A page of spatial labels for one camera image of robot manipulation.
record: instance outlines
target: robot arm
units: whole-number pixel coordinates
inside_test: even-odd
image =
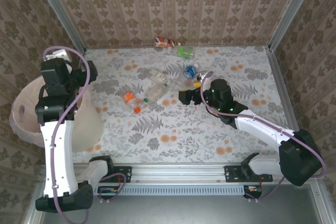
[[[197,76],[197,79],[203,81],[203,77]],[[261,119],[259,116],[249,110],[247,106],[234,101],[231,88],[225,80],[216,79],[210,82],[209,79],[205,79],[202,94],[207,105],[215,111],[229,114],[218,114],[223,123],[257,137],[278,152],[274,156],[261,156],[259,153],[249,156],[247,162],[250,172],[254,172],[257,175],[284,175],[292,184],[301,186],[322,167],[320,161],[309,150],[283,134],[286,132],[296,137],[320,155],[309,132],[302,129],[298,132],[284,129],[263,119],[269,125],[282,129],[281,132],[278,132],[272,127],[259,122],[258,119]],[[201,104],[203,102],[201,88],[180,91],[178,99],[185,105],[189,105],[191,101],[194,101],[195,105]],[[248,115],[250,118],[230,116],[230,114]]]
[[[35,206],[37,210],[46,212],[57,212],[51,181],[51,148],[54,149],[57,197],[62,211],[90,208],[93,202],[93,188],[102,177],[112,174],[113,169],[110,156],[96,157],[90,160],[87,169],[78,177],[78,181],[76,180],[72,163],[71,138],[77,108],[71,109],[67,114],[58,128],[56,144],[51,146],[51,136],[57,121],[75,99],[86,78],[86,73],[82,70],[72,70],[64,55],[66,55],[64,50],[57,51],[56,55],[47,57],[48,60],[42,63],[41,72],[45,85],[41,88],[39,101],[35,107],[45,140],[46,157],[45,188],[43,196],[35,201]],[[97,70],[92,61],[88,63],[91,71],[90,81],[95,81]]]

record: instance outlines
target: small bottle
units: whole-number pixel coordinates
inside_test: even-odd
[[[176,55],[186,60],[192,60],[195,57],[195,49],[192,47],[179,46],[175,47]]]
[[[197,73],[197,68],[198,68],[197,63],[187,66],[186,69],[183,71],[184,77],[190,80],[193,79]]]
[[[180,46],[180,42],[175,42],[171,39],[163,38],[163,37],[155,37],[154,46],[161,47],[161,48],[168,48],[168,47],[176,47]]]
[[[126,103],[126,105],[131,109],[135,110],[135,108],[138,107],[139,101],[138,99],[133,95],[132,91],[127,92],[123,95],[123,100]]]

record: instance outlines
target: metal bracket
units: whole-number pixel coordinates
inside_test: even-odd
[[[272,182],[272,175],[268,174],[252,174],[248,179],[242,172],[242,166],[240,165],[227,165],[224,166],[225,171],[225,180],[227,183],[232,182],[260,182],[260,177],[262,178],[262,182]]]
[[[132,178],[132,166],[114,166],[113,173],[123,173],[126,176],[126,183],[131,182]],[[112,177],[105,179],[104,181],[100,182],[99,185],[103,185],[105,183],[118,183],[118,177]]]

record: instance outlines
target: bottle label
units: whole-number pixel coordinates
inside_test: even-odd
[[[154,75],[155,77],[159,78],[159,79],[162,79],[163,78],[163,73],[160,73],[160,72],[157,72],[156,70],[154,69],[151,69],[149,71],[149,73],[151,73],[152,75]]]

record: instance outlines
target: floral wallpaper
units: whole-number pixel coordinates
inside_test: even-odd
[[[61,0],[88,48],[267,44],[290,0]]]
[[[276,49],[299,125],[321,149],[336,203],[336,0],[304,0]]]
[[[50,45],[71,45],[47,0],[0,0],[0,223],[20,223],[35,188],[43,149],[21,141],[8,122],[20,90],[40,72]]]

